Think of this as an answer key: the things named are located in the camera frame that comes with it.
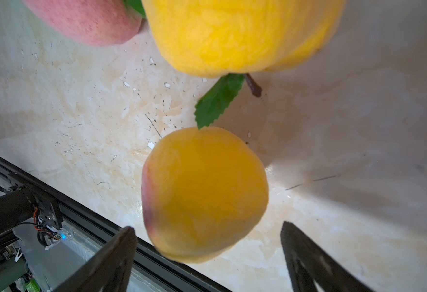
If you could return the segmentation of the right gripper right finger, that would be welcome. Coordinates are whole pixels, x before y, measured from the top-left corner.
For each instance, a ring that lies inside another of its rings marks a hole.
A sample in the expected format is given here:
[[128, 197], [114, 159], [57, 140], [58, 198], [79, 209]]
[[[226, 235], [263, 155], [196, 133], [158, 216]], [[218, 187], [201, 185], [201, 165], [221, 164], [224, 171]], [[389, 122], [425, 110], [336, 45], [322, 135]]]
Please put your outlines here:
[[370, 292], [372, 289], [351, 275], [295, 224], [285, 221], [280, 241], [295, 292]]

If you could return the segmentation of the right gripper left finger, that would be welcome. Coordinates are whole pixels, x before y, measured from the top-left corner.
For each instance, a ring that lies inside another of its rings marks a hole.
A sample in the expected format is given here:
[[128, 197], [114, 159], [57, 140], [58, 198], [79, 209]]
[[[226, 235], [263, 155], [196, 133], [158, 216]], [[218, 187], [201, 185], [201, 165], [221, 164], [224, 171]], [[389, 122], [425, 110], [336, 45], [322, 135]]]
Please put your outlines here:
[[56, 292], [125, 292], [137, 250], [135, 229], [121, 229]]

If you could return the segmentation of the yellow red peach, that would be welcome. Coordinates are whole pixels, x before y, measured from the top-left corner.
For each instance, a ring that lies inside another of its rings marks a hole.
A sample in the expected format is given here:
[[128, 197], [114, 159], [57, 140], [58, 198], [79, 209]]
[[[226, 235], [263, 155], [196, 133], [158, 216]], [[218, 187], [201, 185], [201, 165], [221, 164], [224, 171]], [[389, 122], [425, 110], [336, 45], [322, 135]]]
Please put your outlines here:
[[205, 262], [246, 237], [269, 201], [265, 168], [233, 133], [184, 128], [162, 138], [142, 170], [143, 221], [164, 257]]

